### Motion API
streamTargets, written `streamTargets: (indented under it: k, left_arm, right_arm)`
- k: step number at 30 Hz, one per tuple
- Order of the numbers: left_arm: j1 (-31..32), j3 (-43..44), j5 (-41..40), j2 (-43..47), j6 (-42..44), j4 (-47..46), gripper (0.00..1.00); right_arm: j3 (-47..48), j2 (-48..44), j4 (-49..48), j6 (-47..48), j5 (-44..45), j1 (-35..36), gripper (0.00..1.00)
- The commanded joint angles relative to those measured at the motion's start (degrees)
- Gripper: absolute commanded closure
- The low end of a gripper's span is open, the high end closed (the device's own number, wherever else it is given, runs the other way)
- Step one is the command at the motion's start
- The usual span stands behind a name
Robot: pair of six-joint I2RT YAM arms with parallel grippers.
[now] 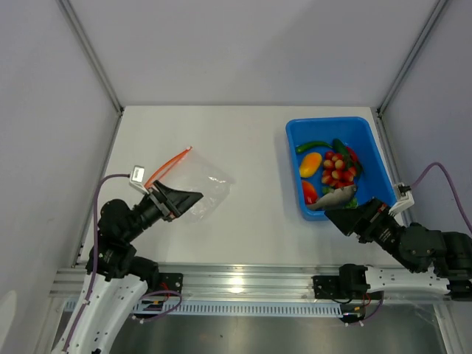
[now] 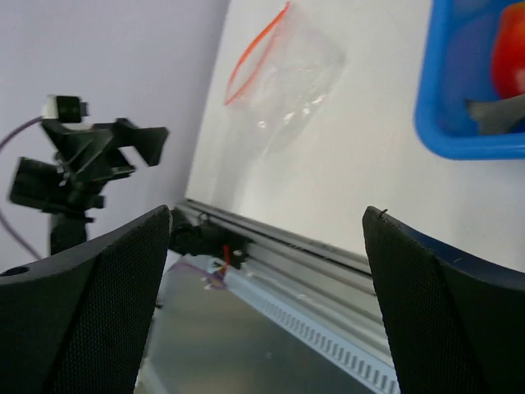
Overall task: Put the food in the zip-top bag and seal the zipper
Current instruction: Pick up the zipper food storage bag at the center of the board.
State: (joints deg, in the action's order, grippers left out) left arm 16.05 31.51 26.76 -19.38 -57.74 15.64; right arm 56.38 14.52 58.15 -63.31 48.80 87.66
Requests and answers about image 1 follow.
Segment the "grey toy fish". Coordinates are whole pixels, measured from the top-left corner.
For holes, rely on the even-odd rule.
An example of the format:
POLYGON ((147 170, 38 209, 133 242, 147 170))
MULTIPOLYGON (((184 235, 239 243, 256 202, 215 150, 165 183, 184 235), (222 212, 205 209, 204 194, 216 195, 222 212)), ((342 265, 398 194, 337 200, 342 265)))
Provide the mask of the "grey toy fish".
POLYGON ((347 187, 340 187, 332 192, 328 192, 326 195, 319 198, 314 204, 308 204, 306 207, 311 211, 316 211, 344 206, 355 197, 357 190, 358 187, 356 184, 347 187))

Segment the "green cucumber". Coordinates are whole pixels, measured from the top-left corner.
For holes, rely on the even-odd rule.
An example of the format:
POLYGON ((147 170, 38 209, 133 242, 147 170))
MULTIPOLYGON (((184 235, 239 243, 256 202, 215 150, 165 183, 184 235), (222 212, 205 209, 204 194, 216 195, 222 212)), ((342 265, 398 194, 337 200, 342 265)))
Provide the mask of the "green cucumber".
POLYGON ((333 140, 333 149, 335 152, 340 153, 344 159, 350 156, 349 150, 340 139, 333 140))

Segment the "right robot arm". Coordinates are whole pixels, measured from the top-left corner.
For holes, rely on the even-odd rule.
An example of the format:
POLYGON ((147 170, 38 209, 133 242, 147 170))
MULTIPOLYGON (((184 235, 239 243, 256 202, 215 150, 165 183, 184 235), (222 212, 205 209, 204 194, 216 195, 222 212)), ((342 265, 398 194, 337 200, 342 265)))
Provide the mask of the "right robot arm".
POLYGON ((429 292, 455 301, 471 300, 471 238, 460 232, 401 226, 377 198, 356 209, 332 209, 327 218, 359 243, 375 243, 399 269, 344 264, 336 276, 313 277, 317 299, 348 303, 379 292, 429 292))

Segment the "clear zip bag orange zipper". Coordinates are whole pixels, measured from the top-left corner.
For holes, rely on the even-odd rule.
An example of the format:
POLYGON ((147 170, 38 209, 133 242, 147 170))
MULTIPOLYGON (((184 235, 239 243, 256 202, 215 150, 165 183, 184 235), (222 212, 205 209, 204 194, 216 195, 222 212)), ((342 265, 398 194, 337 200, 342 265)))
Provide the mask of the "clear zip bag orange zipper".
POLYGON ((235 180, 214 165, 193 147, 164 163, 144 184, 159 181, 164 185, 190 192, 200 192, 203 198, 187 211, 181 219, 187 223, 206 220, 229 196, 235 180))

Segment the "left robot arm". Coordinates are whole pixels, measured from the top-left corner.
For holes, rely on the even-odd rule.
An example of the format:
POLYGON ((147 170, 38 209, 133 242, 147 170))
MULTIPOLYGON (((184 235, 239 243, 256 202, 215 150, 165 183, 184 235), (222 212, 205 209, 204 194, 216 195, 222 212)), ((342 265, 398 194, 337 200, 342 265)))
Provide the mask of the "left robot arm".
POLYGON ((203 197, 155 181, 134 207, 113 199, 94 208, 94 245, 83 287, 54 353, 109 353, 140 300, 183 300, 182 275, 161 273, 157 262, 137 256, 132 242, 156 222, 181 217, 203 197))

